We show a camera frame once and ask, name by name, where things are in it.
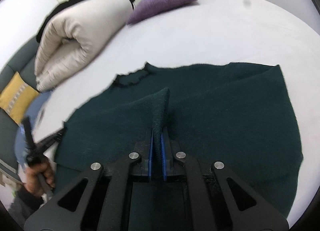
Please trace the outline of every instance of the white bed sheet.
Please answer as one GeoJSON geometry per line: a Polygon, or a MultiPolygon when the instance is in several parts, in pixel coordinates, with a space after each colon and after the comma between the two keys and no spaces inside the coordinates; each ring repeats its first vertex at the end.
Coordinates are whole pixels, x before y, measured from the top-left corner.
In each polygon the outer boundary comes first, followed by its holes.
{"type": "MultiPolygon", "coordinates": [[[[100,94],[116,74],[145,62],[159,67],[230,62],[280,64],[298,120],[304,160],[288,216],[292,226],[320,185],[320,36],[264,0],[198,0],[124,27],[84,70],[55,89],[35,140],[62,127],[73,111],[100,94]]],[[[54,156],[51,149],[48,156],[54,156]]]]}

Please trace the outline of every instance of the folded duvet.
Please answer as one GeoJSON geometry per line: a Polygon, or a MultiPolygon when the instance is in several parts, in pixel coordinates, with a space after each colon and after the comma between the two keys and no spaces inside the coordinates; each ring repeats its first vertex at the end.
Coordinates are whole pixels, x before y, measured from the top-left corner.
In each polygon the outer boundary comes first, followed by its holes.
{"type": "Polygon", "coordinates": [[[131,13],[130,0],[85,0],[52,17],[36,54],[37,89],[52,89],[87,66],[131,13]]]}

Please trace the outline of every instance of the black sleeve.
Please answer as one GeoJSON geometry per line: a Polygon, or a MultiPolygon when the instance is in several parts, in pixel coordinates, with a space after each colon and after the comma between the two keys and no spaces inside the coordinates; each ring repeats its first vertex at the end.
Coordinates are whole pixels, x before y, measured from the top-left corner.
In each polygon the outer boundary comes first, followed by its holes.
{"type": "Polygon", "coordinates": [[[26,220],[39,209],[43,204],[43,199],[36,198],[29,193],[25,187],[22,187],[13,200],[8,212],[11,217],[23,228],[26,220]]]}

